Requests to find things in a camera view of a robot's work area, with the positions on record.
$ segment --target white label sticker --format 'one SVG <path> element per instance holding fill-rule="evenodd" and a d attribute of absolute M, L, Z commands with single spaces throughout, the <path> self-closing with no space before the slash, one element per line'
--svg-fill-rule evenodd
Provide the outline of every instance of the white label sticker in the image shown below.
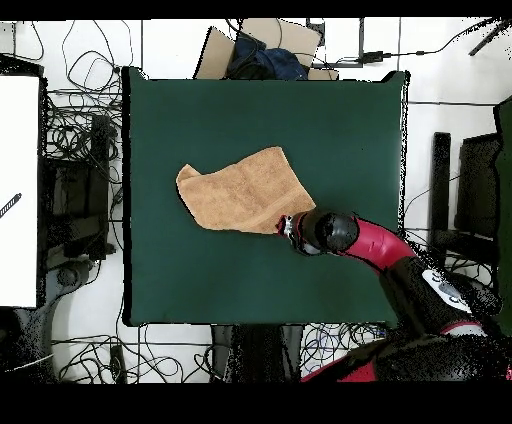
<path fill-rule="evenodd" d="M 421 274 L 423 279 L 432 287 L 444 303 L 457 308 L 461 311 L 471 313 L 471 309 L 464 300 L 462 300 L 460 293 L 437 272 L 426 269 Z"/>

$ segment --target black cable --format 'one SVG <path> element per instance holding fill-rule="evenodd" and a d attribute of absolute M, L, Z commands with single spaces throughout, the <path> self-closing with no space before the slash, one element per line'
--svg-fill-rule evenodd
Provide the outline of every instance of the black cable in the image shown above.
<path fill-rule="evenodd" d="M 231 27 L 228 26 L 228 33 L 229 33 L 229 38 L 231 39 L 231 41 L 235 41 L 235 37 L 233 37 L 233 34 L 231 34 Z"/>
<path fill-rule="evenodd" d="M 398 54 L 400 54 L 400 43 L 401 42 L 402 42 L 402 18 L 399 17 L 398 18 L 398 46 L 397 46 Z M 397 71 L 400 70 L 400 56 L 398 56 L 396 59 L 396 70 Z"/>
<path fill-rule="evenodd" d="M 434 246 L 432 246 L 431 244 L 429 244 L 424 238 L 420 237 L 419 235 L 417 235 L 416 233 L 414 233 L 413 231 L 432 231 L 430 228 L 404 228 L 405 232 L 408 232 L 412 235 L 414 235 L 415 237 L 418 237 L 419 239 L 421 239 L 422 241 L 425 242 L 425 244 L 422 244 L 422 246 L 425 246 L 425 247 L 430 247 L 434 250 L 437 250 Z M 492 276 L 492 271 L 489 269 L 489 267 L 482 263 L 482 262 L 476 262 L 476 261 L 473 261 L 469 258 L 466 258 L 465 256 L 463 255 L 454 255 L 452 253 L 447 253 L 445 255 L 447 258 L 454 258 L 456 259 L 456 261 L 451 265 L 451 267 L 448 267 L 448 269 L 453 272 L 459 268 L 467 268 L 467 267 L 470 267 L 470 266 L 475 266 L 475 265 L 480 265 L 482 267 L 484 267 L 487 272 Z M 459 260 L 464 260 L 464 264 L 463 265 L 457 265 L 456 266 L 456 263 L 457 261 Z"/>
<path fill-rule="evenodd" d="M 110 185 L 110 189 L 112 190 L 112 199 L 113 199 L 112 206 L 110 207 L 110 222 L 112 224 L 112 229 L 114 230 L 114 237 L 116 238 L 117 244 L 119 245 L 121 250 L 124 251 L 124 248 L 121 245 L 121 243 L 119 242 L 119 238 L 117 237 L 116 224 L 113 219 L 114 207 L 116 206 L 116 204 L 118 204 L 118 203 L 115 203 L 115 198 L 116 198 L 117 194 L 122 190 L 122 187 L 117 191 L 117 194 L 114 194 L 114 188 L 112 187 L 112 185 Z"/>
<path fill-rule="evenodd" d="M 283 26 L 281 25 L 281 21 L 279 18 L 276 18 L 276 21 L 279 25 L 279 43 L 277 43 L 277 48 L 281 48 L 281 43 L 283 42 Z"/>
<path fill-rule="evenodd" d="M 448 181 L 453 181 L 453 180 L 456 180 L 457 178 L 459 178 L 460 175 L 456 175 L 455 177 L 452 177 L 450 178 Z M 418 194 L 416 197 L 414 197 L 410 202 L 409 204 L 407 205 L 407 207 L 405 208 L 405 211 L 404 211 L 404 217 L 405 215 L 407 214 L 407 211 L 409 210 L 409 207 L 411 206 L 412 202 L 414 202 L 416 199 L 418 199 L 419 197 L 423 196 L 424 194 L 428 193 L 430 190 L 432 190 L 432 187 L 430 187 L 428 190 L 425 190 L 424 192 Z"/>
<path fill-rule="evenodd" d="M 153 351 L 151 350 L 151 347 L 149 346 L 148 344 L 148 339 L 147 339 L 147 334 L 148 334 L 148 329 L 149 329 L 149 324 L 145 324 L 145 331 L 144 331 L 144 344 L 146 345 L 147 349 L 149 350 L 149 353 L 151 355 L 151 358 L 153 359 L 153 363 L 155 364 L 155 366 L 157 366 L 156 364 L 156 357 L 155 355 L 153 354 Z M 183 375 L 184 375 L 184 371 L 183 371 L 183 366 L 181 365 L 180 362 L 178 362 L 175 358 L 172 358 L 170 356 L 168 357 L 165 357 L 163 360 L 171 360 L 174 362 L 174 364 L 176 365 L 176 371 L 173 373 L 173 374 L 165 374 L 162 372 L 163 375 L 165 375 L 166 377 L 173 377 L 175 376 L 179 371 L 181 371 L 181 378 L 183 379 Z"/>
<path fill-rule="evenodd" d="M 389 54 L 390 56 L 412 56 L 412 55 L 416 55 L 416 56 L 424 56 L 424 55 L 427 55 L 427 54 L 435 54 L 435 53 L 439 53 L 439 52 L 442 52 L 446 47 L 448 47 L 456 38 L 460 37 L 462 34 L 466 33 L 466 32 L 470 32 L 472 30 L 475 30 L 475 29 L 480 29 L 480 28 L 483 28 L 495 21 L 497 21 L 498 18 L 489 18 L 489 19 L 484 19 L 483 21 L 480 21 L 480 22 L 477 22 L 476 24 L 473 24 L 471 25 L 470 27 L 458 32 L 457 34 L 455 34 L 452 38 L 450 38 L 448 40 L 448 42 L 443 46 L 441 47 L 440 49 L 437 49 L 437 50 L 434 50 L 434 51 L 423 51 L 423 50 L 419 50 L 419 51 L 416 51 L 416 52 L 409 52 L 409 53 L 387 53 Z"/>
<path fill-rule="evenodd" d="M 48 157 L 58 158 L 58 159 L 68 159 L 68 160 L 77 160 L 77 161 L 86 161 L 93 167 L 95 167 L 103 178 L 105 178 L 109 183 L 113 193 L 112 205 L 110 208 L 110 221 L 114 221 L 112 219 L 112 213 L 114 207 L 117 204 L 120 204 L 122 201 L 122 189 L 118 189 L 117 193 L 114 194 L 113 185 L 121 184 L 120 176 L 115 167 L 112 165 L 109 166 L 109 169 L 103 168 L 101 164 L 91 155 L 89 144 L 91 140 L 91 120 L 94 115 L 98 114 L 98 111 L 107 115 L 110 118 L 111 124 L 115 128 L 117 134 L 112 132 L 112 134 L 108 135 L 109 142 L 109 161 L 114 161 L 119 158 L 119 150 L 117 147 L 117 137 L 118 132 L 121 130 L 122 122 L 121 122 L 121 102 L 120 95 L 122 93 L 121 87 L 121 79 L 119 74 L 119 67 L 116 66 L 113 58 L 112 51 L 110 49 L 110 44 L 103 32 L 102 28 L 98 25 L 96 21 L 93 21 L 99 32 L 101 33 L 110 58 L 105 57 L 105 55 L 95 51 L 90 50 L 78 57 L 76 61 L 74 61 L 70 67 L 68 67 L 68 60 L 65 52 L 65 44 L 67 39 L 69 38 L 74 26 L 75 22 L 71 24 L 63 42 L 62 42 L 62 54 L 66 67 L 66 77 L 68 81 L 75 86 L 75 89 L 61 89 L 61 90 L 52 90 L 50 91 L 48 97 L 48 105 L 49 105 L 49 137 L 48 137 L 48 145 L 53 148 L 53 151 L 48 154 Z M 133 62 L 133 49 L 132 49 L 132 40 L 131 40 L 131 32 L 129 26 L 126 22 L 121 21 L 128 30 L 128 36 L 130 41 L 130 53 L 131 53 L 131 61 L 128 66 L 130 66 Z M 89 70 L 86 74 L 83 83 L 78 83 L 72 77 L 73 70 L 76 68 L 78 62 L 80 62 L 83 58 L 88 55 L 96 55 L 97 57 L 92 61 Z M 110 77 L 108 81 L 99 88 L 90 88 L 87 86 L 87 79 L 97 62 L 103 62 L 107 64 L 110 70 Z M 52 100 L 52 96 L 66 96 L 68 98 L 68 105 L 57 107 Z M 110 177 L 110 169 L 113 169 L 115 174 L 117 175 L 117 180 L 114 181 Z M 121 249 L 119 239 L 117 237 L 116 229 L 114 227 L 114 235 Z M 126 377 L 135 377 L 136 381 L 130 384 L 136 384 L 140 381 L 140 377 L 146 375 L 150 372 L 156 372 L 157 375 L 162 379 L 163 382 L 167 382 L 165 376 L 169 374 L 165 374 L 161 372 L 158 368 L 159 364 L 163 362 L 172 360 L 178 370 L 181 370 L 181 379 L 183 380 L 183 367 L 174 358 L 171 357 L 160 357 L 157 358 L 153 355 L 153 352 L 149 348 L 150 354 L 152 356 L 151 359 L 146 358 L 140 352 L 140 327 L 138 329 L 138 342 L 137 349 L 131 349 L 128 344 L 124 343 L 119 337 L 119 322 L 121 318 L 121 313 L 124 306 L 124 298 L 121 299 L 121 305 L 119 309 L 119 313 L 116 318 L 116 335 L 109 336 L 103 335 L 98 337 L 104 337 L 105 340 L 102 342 L 91 341 L 85 344 L 85 348 L 82 351 L 75 355 L 74 358 L 70 361 L 70 363 L 65 366 L 61 372 L 60 376 L 64 377 L 68 370 L 73 366 L 81 367 L 82 370 L 86 373 L 87 377 L 83 377 L 78 379 L 79 381 L 89 381 L 89 383 L 94 383 L 95 379 L 99 378 L 101 384 L 105 384 L 105 379 L 103 377 L 103 373 L 105 371 L 110 371 L 113 377 L 118 377 L 119 367 L 112 367 L 110 364 L 102 364 L 101 358 L 98 355 L 98 348 L 104 348 L 109 345 L 119 344 L 123 349 L 126 349 L 128 352 L 137 356 L 137 365 L 135 367 L 129 368 L 126 370 Z M 64 343 L 64 342 L 72 342 L 73 340 L 81 340 L 87 338 L 75 338 L 70 339 L 68 341 L 58 341 L 54 344 Z M 84 356 L 87 354 L 93 354 L 94 358 L 85 358 Z M 92 364 L 95 368 L 94 372 L 88 368 L 88 364 Z M 141 373 L 141 366 L 149 366 L 149 370 Z"/>
<path fill-rule="evenodd" d="M 130 42 L 130 54 L 132 56 L 131 60 L 130 60 L 130 63 L 127 65 L 127 66 L 132 66 L 133 64 L 133 47 L 132 47 L 132 32 L 130 30 L 130 27 L 129 25 L 126 23 L 126 21 L 122 20 L 121 19 L 121 22 L 124 24 L 124 26 L 126 27 L 126 29 L 128 30 L 128 41 Z"/>
<path fill-rule="evenodd" d="M 76 337 L 74 339 L 67 339 L 67 340 L 61 340 L 61 339 L 53 339 L 52 345 L 58 345 L 58 344 L 66 344 L 66 343 L 75 343 L 75 344 L 99 344 L 99 342 L 95 342 L 94 340 L 89 340 L 92 337 L 109 337 L 106 334 L 103 335 L 96 335 L 96 336 L 87 336 L 87 337 Z M 125 342 L 127 346 L 134 345 L 136 346 L 137 343 L 135 342 Z M 196 347 L 208 347 L 211 345 L 211 343 L 191 343 L 191 342 L 148 342 L 150 345 L 155 346 L 196 346 Z"/>
<path fill-rule="evenodd" d="M 241 37 L 241 38 L 246 38 L 247 40 L 251 40 L 254 42 L 254 47 L 251 51 L 251 53 L 244 59 L 240 62 L 240 64 L 237 66 L 236 69 L 234 69 L 232 72 L 230 72 L 228 75 L 227 75 L 227 78 L 230 78 L 230 79 L 236 79 L 237 75 L 240 74 L 240 72 L 247 66 L 250 64 L 250 61 L 252 60 L 254 54 L 256 53 L 256 51 L 258 50 L 258 47 L 259 47 L 259 44 L 258 44 L 258 40 L 256 40 L 256 38 L 254 38 L 252 35 L 249 35 L 249 34 L 246 34 L 245 32 L 243 32 L 241 29 L 237 29 L 233 26 L 233 24 L 229 21 L 229 19 L 225 19 L 225 21 L 227 22 L 227 24 L 229 25 L 229 27 L 231 29 L 233 29 L 236 34 L 237 34 L 237 37 Z"/>
<path fill-rule="evenodd" d="M 113 165 L 110 165 L 109 169 L 113 169 L 117 175 L 117 181 L 122 182 L 121 176 L 119 175 L 119 172 L 117 172 L 116 167 Z M 116 205 L 121 204 L 121 202 L 123 201 L 123 188 L 122 187 L 117 191 L 116 197 L 114 197 L 112 200 L 116 200 Z"/>
<path fill-rule="evenodd" d="M 16 45 L 14 47 L 14 50 L 13 50 L 13 53 L 0 53 L 0 54 L 3 54 L 3 55 L 6 55 L 6 56 L 9 56 L 9 57 L 14 57 L 16 59 L 24 59 L 24 60 L 33 60 L 33 61 L 39 61 L 41 60 L 43 57 L 44 57 L 44 46 L 43 46 L 43 42 L 41 41 L 41 37 L 39 36 L 39 32 L 37 32 L 37 28 L 36 26 L 34 25 L 34 21 L 32 21 L 31 23 L 31 26 L 32 28 L 34 28 L 34 32 L 36 34 L 36 37 L 37 37 L 37 40 L 39 41 L 39 45 L 41 46 L 41 55 L 38 57 L 38 58 L 33 58 L 33 57 L 27 57 L 27 56 L 21 56 L 19 54 L 16 53 Z"/>
<path fill-rule="evenodd" d="M 471 260 L 471 259 L 466 258 L 466 257 L 465 257 L 465 256 L 463 256 L 463 255 L 454 255 L 454 254 L 452 254 L 452 253 L 445 253 L 445 252 L 442 252 L 441 250 L 437 249 L 435 246 L 432 246 L 431 244 L 429 244 L 429 243 L 428 243 L 428 242 L 427 242 L 423 237 L 421 237 L 421 236 L 419 236 L 419 235 L 417 235 L 417 234 L 413 233 L 412 231 L 405 230 L 405 232 L 406 232 L 406 233 L 409 233 L 409 234 L 412 234 L 412 235 L 414 235 L 415 237 L 419 238 L 420 240 L 422 240 L 422 241 L 425 243 L 425 244 L 424 244 L 424 246 L 429 247 L 430 249 L 433 249 L 433 250 L 437 251 L 438 253 L 440 253 L 440 254 L 441 254 L 442 256 L 444 256 L 445 258 L 454 258 L 454 259 L 459 259 L 459 260 L 466 260 L 466 262 L 467 262 L 468 260 Z M 485 286 L 490 286 L 491 284 L 494 284 L 494 280 L 493 280 L 493 278 L 492 278 L 493 273 L 492 273 L 492 271 L 489 269 L 489 267 L 488 267 L 486 264 L 481 263 L 481 262 L 475 262 L 475 261 L 473 261 L 473 262 L 474 262 L 474 263 L 472 264 L 473 266 L 474 266 L 474 265 L 477 265 L 477 275 L 476 275 L 475 277 L 472 277 L 472 278 L 471 278 L 471 280 L 472 280 L 472 281 L 478 281 L 479 283 L 481 283 L 481 284 L 483 284 L 483 285 L 485 285 Z M 486 271 L 487 271 L 487 272 L 489 273 L 489 275 L 491 276 L 491 282 L 490 282 L 489 284 L 485 284 L 485 283 L 483 283 L 482 281 L 478 280 L 478 277 L 480 276 L 480 267 L 485 268 L 485 269 L 486 269 Z"/>
<path fill-rule="evenodd" d="M 315 360 L 323 367 L 324 363 L 334 361 L 336 352 L 343 350 L 349 352 L 355 347 L 362 346 L 374 340 L 387 337 L 392 329 L 383 322 L 343 323 L 343 324 L 310 324 L 311 329 L 306 334 L 305 346 L 301 349 L 300 369 L 304 368 L 309 374 L 314 371 L 308 368 L 309 361 Z M 315 333 L 313 340 L 308 341 L 310 335 Z M 348 345 L 343 340 L 348 337 Z"/>
<path fill-rule="evenodd" d="M 210 363 L 208 362 L 208 355 L 210 354 L 210 352 L 212 351 L 212 349 L 213 349 L 214 347 L 215 347 L 215 346 L 214 346 L 213 344 L 212 344 L 212 345 L 210 345 L 210 346 L 208 346 L 208 347 L 206 348 L 206 350 L 205 350 L 204 355 L 200 355 L 200 354 L 198 354 L 198 353 L 196 353 L 196 354 L 194 355 L 194 362 L 196 363 L 197 368 L 196 368 L 196 369 L 194 369 L 190 374 L 188 374 L 188 375 L 187 375 L 187 376 L 182 380 L 182 383 L 186 383 L 186 382 L 187 382 L 187 380 L 188 380 L 190 377 L 192 377 L 193 375 L 195 375 L 198 371 L 203 371 L 203 372 L 205 372 L 205 373 L 209 374 L 210 376 L 213 376 L 213 377 L 218 378 L 218 379 L 220 379 L 220 380 L 222 380 L 222 379 L 223 379 L 223 376 L 221 376 L 221 375 L 219 375 L 219 374 L 215 373 L 215 372 L 212 370 L 211 365 L 210 365 Z M 202 362 L 201 364 L 197 362 L 197 357 L 198 357 L 198 356 L 203 358 L 203 362 Z"/>
<path fill-rule="evenodd" d="M 442 46 L 441 48 L 437 49 L 437 50 L 433 50 L 433 51 L 424 51 L 424 50 L 418 50 L 416 52 L 409 52 L 409 53 L 384 53 L 382 50 L 381 51 L 376 51 L 376 52 L 366 52 L 363 54 L 362 57 L 358 58 L 357 59 L 357 62 L 359 63 L 363 63 L 363 64 L 367 64 L 367 63 L 376 63 L 376 62 L 382 62 L 383 59 L 388 59 L 390 57 L 401 57 L 401 56 L 412 56 L 412 55 L 415 55 L 415 56 L 425 56 L 427 54 L 436 54 L 436 53 L 439 53 L 441 51 L 443 51 L 446 47 L 448 47 L 455 39 L 457 39 L 458 37 L 460 37 L 461 35 L 463 35 L 464 33 L 469 33 L 473 30 L 476 30 L 476 29 L 479 29 L 479 28 L 483 28 L 495 21 L 497 21 L 498 18 L 489 18 L 489 19 L 484 19 L 483 21 L 480 21 L 480 22 L 477 22 L 476 24 L 473 24 L 471 25 L 470 27 L 458 32 L 457 34 L 455 34 L 452 38 L 450 38 L 450 40 L 448 40 L 448 42 Z"/>
<path fill-rule="evenodd" d="M 323 61 L 322 59 L 318 58 L 317 56 L 315 56 L 314 54 L 310 54 L 310 53 L 293 53 L 295 56 L 297 56 L 298 54 L 300 55 L 304 55 L 304 56 L 309 56 L 309 57 L 312 57 L 313 59 L 316 59 L 316 60 L 319 60 L 320 62 L 322 62 L 324 64 L 324 66 L 329 70 L 329 71 L 336 71 L 336 69 L 334 69 L 329 63 Z M 331 81 L 333 81 L 332 79 L 332 75 L 331 73 L 329 72 L 329 79 Z"/>

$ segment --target white tile floor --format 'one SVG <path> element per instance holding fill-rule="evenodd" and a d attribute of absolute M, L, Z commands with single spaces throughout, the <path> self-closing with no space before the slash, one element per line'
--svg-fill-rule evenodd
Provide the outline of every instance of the white tile floor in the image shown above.
<path fill-rule="evenodd" d="M 364 49 L 383 50 L 396 53 L 416 50 L 435 50 L 443 46 L 461 29 L 476 22 L 476 18 L 366 18 Z M 304 23 L 303 19 L 294 21 Z M 191 78 L 203 46 L 207 29 L 215 25 L 227 33 L 223 20 L 151 20 L 99 21 L 101 29 L 108 39 L 115 63 L 142 66 L 150 78 Z M 45 67 L 48 88 L 72 88 L 66 79 L 68 67 L 80 55 L 89 50 L 98 50 L 109 57 L 107 44 L 99 29 L 92 21 L 77 21 L 73 31 L 65 40 L 71 28 L 71 21 L 36 22 L 41 40 L 45 47 L 44 58 L 40 63 Z M 354 56 L 358 34 L 353 22 L 326 19 L 326 48 L 319 49 L 318 55 L 328 61 L 336 56 Z M 504 34 L 490 45 L 484 47 L 476 56 L 468 52 L 490 28 L 461 36 L 438 54 L 422 57 L 394 57 L 384 62 L 365 66 L 363 69 L 342 69 L 341 79 L 380 80 L 389 71 L 408 70 L 411 73 L 409 89 L 408 151 L 406 204 L 417 194 L 428 188 L 430 174 L 430 151 L 434 132 L 443 131 L 452 134 L 451 174 L 458 174 L 458 151 L 465 137 L 471 137 L 495 131 L 492 106 L 512 95 L 512 62 L 510 35 Z M 0 51 L 12 52 L 12 29 L 0 24 Z M 37 57 L 40 47 L 30 23 L 17 25 L 16 51 L 23 56 Z M 83 63 L 73 71 L 73 78 L 83 81 L 94 59 L 93 55 L 84 57 Z M 88 85 L 101 86 L 109 77 L 109 69 L 101 62 L 95 63 L 90 72 Z M 436 105 L 445 102 L 452 104 Z M 476 103 L 479 105 L 461 105 L 457 103 Z M 121 171 L 121 162 L 114 164 Z M 455 203 L 457 180 L 451 184 L 450 202 Z M 407 227 L 424 228 L 427 225 L 428 194 L 416 200 L 409 209 L 405 223 Z M 114 219 L 121 217 L 121 210 L 114 212 Z M 450 225 L 453 225 L 454 210 L 450 210 Z M 118 225 L 118 235 L 122 231 Z M 109 241 L 116 244 L 112 232 Z M 110 256 L 103 263 L 97 281 L 78 292 L 66 296 L 60 302 L 53 325 L 53 338 L 66 340 L 73 337 L 93 336 L 96 334 L 115 334 L 115 322 L 118 315 L 123 290 L 123 263 L 121 251 Z M 137 349 L 137 329 L 120 324 L 119 333 L 127 343 L 134 343 Z M 176 346 L 165 343 L 190 342 L 208 344 L 211 342 L 210 329 L 207 326 L 190 325 L 151 325 L 148 341 L 155 356 L 172 356 L 183 365 L 185 374 L 196 368 L 193 357 L 203 353 L 204 346 Z M 55 366 L 57 369 L 69 362 L 81 345 L 59 344 L 55 346 Z M 144 354 L 147 348 L 142 347 Z M 127 366 L 135 366 L 136 358 L 125 352 Z M 167 374 L 176 371 L 176 365 L 162 364 Z M 141 373 L 148 370 L 142 365 Z M 69 377 L 84 376 L 83 370 L 72 368 Z M 198 372 L 189 381 L 205 382 L 206 373 Z M 158 382 L 161 378 L 150 372 L 141 378 L 142 382 Z M 178 381 L 177 375 L 168 381 Z"/>

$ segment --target black stand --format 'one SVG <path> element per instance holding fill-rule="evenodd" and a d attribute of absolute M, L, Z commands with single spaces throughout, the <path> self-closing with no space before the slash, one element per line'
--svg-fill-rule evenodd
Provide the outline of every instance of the black stand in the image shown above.
<path fill-rule="evenodd" d="M 479 137 L 487 141 L 491 136 Z M 492 166 L 492 160 L 486 163 L 485 155 L 479 155 L 480 160 L 477 163 L 471 163 L 470 168 L 465 163 L 461 164 L 461 176 L 459 178 L 459 203 L 457 205 L 458 217 L 455 219 L 455 225 L 459 230 L 448 229 L 448 210 L 449 210 L 449 183 L 450 183 L 450 134 L 448 133 L 435 133 L 433 146 L 432 146 L 432 171 L 431 171 L 431 196 L 429 205 L 429 233 L 428 233 L 428 250 L 429 253 L 435 257 L 440 266 L 444 267 L 447 251 L 456 252 L 465 256 L 467 259 L 478 262 L 490 264 L 493 267 L 498 264 L 499 250 L 498 245 L 494 240 L 477 237 L 475 235 L 464 234 L 461 231 L 469 232 L 472 234 L 478 233 L 475 230 L 475 225 L 470 225 L 475 219 L 468 219 L 471 214 L 474 215 L 476 222 L 482 221 L 482 215 L 492 214 L 494 209 L 489 212 L 488 208 L 484 211 L 478 209 L 478 203 L 482 203 L 483 207 L 492 203 L 493 199 L 496 201 L 494 193 L 490 193 L 492 188 L 489 185 L 474 184 L 479 182 L 479 177 L 483 174 L 484 178 L 480 180 L 488 180 L 485 170 L 489 170 Z M 471 205 L 464 201 L 468 197 L 473 199 L 476 204 Z M 461 211 L 464 211 L 464 220 L 461 219 Z"/>
<path fill-rule="evenodd" d="M 45 186 L 51 191 L 48 214 L 48 269 L 82 254 L 91 261 L 113 253 L 108 235 L 108 137 L 110 121 L 93 116 L 88 161 L 45 160 Z"/>
<path fill-rule="evenodd" d="M 210 383 L 293 382 L 300 378 L 302 325 L 214 325 Z"/>
<path fill-rule="evenodd" d="M 499 24 L 496 28 L 494 28 L 482 41 L 478 43 L 478 45 L 469 52 L 470 56 L 474 56 L 477 54 L 482 47 L 489 44 L 494 37 L 496 37 L 500 32 L 506 31 L 510 26 L 512 26 L 512 19 L 507 19 Z"/>

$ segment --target white monitor screen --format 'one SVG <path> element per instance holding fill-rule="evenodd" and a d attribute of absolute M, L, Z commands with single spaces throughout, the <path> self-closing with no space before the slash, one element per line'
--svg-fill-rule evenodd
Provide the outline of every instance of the white monitor screen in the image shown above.
<path fill-rule="evenodd" d="M 39 78 L 0 75 L 0 306 L 35 307 Z"/>

